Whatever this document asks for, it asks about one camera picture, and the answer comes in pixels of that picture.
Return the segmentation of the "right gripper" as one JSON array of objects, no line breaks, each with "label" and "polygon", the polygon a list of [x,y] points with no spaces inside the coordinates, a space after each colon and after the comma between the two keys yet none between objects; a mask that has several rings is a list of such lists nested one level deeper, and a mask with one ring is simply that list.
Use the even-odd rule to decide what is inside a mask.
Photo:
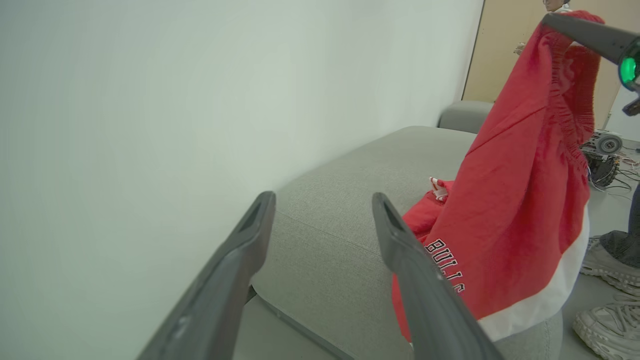
[{"label": "right gripper", "polygon": [[576,17],[548,13],[542,23],[618,65],[622,86],[637,98],[622,108],[626,116],[640,114],[640,40],[635,32]]}]

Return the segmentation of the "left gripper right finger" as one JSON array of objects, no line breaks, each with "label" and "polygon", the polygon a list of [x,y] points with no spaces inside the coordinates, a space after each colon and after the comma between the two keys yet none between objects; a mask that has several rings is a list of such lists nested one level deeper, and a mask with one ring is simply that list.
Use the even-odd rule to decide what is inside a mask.
[{"label": "left gripper right finger", "polygon": [[372,196],[382,260],[398,281],[416,360],[501,360],[500,351],[384,193]]}]

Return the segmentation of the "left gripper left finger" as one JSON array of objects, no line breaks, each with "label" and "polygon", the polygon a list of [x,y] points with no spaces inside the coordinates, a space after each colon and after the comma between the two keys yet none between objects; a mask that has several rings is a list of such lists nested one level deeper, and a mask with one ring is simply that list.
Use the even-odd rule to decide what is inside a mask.
[{"label": "left gripper left finger", "polygon": [[140,360],[230,360],[249,294],[265,264],[276,196],[260,193],[206,262],[153,337]]}]

